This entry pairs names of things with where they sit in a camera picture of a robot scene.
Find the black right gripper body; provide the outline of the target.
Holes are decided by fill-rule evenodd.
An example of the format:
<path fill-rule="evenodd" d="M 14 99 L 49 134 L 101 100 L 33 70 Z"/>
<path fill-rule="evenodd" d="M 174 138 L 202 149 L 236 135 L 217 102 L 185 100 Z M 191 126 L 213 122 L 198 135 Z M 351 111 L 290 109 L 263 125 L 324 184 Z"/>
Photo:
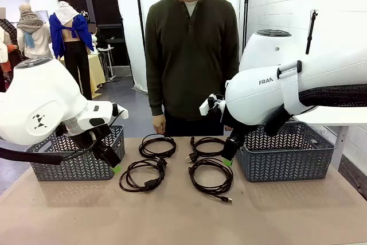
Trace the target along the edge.
<path fill-rule="evenodd" d="M 243 145 L 246 135 L 246 125 L 237 121 L 229 112 L 227 106 L 224 107 L 221 122 L 232 129 L 230 138 L 234 140 L 238 145 Z"/>

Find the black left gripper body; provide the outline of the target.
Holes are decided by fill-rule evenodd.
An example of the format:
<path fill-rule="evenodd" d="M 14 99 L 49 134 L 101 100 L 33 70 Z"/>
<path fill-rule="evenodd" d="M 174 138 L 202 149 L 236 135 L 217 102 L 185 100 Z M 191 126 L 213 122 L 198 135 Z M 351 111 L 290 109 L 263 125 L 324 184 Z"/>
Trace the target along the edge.
<path fill-rule="evenodd" d="M 103 141 L 112 133 L 109 126 L 96 126 L 83 132 L 87 144 L 94 142 L 91 151 L 98 160 L 114 160 L 115 151 L 110 144 Z"/>

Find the person's right hand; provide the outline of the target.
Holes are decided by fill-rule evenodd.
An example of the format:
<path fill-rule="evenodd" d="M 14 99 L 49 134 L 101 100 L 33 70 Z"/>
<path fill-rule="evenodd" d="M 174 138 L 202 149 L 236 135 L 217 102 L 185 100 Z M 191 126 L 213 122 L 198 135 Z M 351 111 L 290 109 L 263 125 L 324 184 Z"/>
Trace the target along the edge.
<path fill-rule="evenodd" d="M 165 135 L 166 118 L 163 114 L 153 116 L 152 125 L 157 134 Z"/>

